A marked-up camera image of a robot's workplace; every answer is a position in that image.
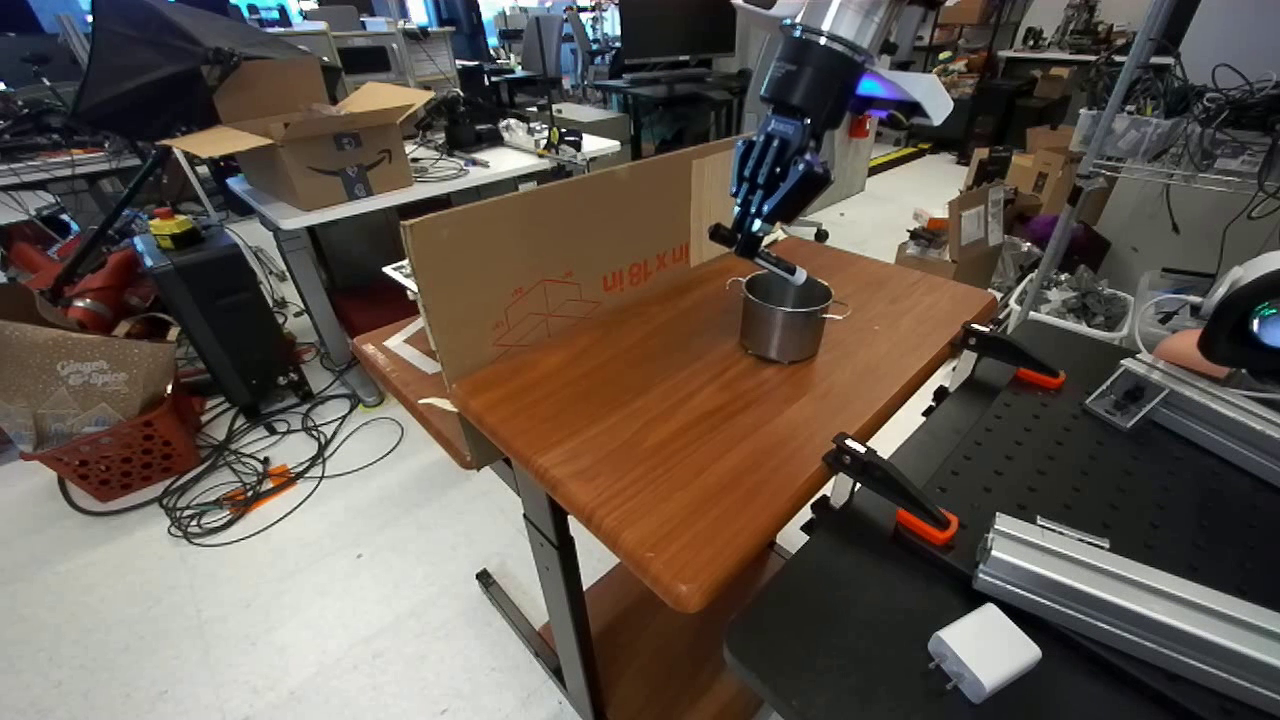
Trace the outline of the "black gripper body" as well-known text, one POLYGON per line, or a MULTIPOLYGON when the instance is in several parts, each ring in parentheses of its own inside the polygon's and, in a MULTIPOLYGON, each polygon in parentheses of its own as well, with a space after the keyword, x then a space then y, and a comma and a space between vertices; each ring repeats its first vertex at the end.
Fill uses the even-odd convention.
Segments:
POLYGON ((828 182, 826 130, 806 116, 773 111, 752 134, 738 141, 731 227, 765 231, 791 224, 828 182))

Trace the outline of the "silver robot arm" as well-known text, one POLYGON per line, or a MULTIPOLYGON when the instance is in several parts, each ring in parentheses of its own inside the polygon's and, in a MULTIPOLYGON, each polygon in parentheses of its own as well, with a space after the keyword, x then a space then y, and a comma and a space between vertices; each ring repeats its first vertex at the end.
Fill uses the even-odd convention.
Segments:
POLYGON ((878 74, 897 4, 942 0, 800 0, 782 23, 758 87, 765 116, 731 156, 731 218, 707 227, 716 245, 758 261, 775 224, 791 224, 828 193, 826 141, 845 123, 862 78, 878 74))

